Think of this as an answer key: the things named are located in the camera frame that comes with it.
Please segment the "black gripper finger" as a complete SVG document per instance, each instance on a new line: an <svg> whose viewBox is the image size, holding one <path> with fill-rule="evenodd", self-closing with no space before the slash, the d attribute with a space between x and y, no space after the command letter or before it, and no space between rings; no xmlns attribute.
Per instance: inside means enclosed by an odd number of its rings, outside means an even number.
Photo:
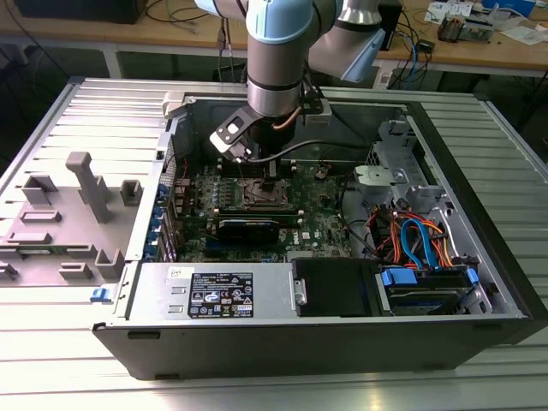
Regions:
<svg viewBox="0 0 548 411"><path fill-rule="evenodd" d="M279 180L278 161L269 161L264 167L264 191L270 193L276 186Z"/></svg>

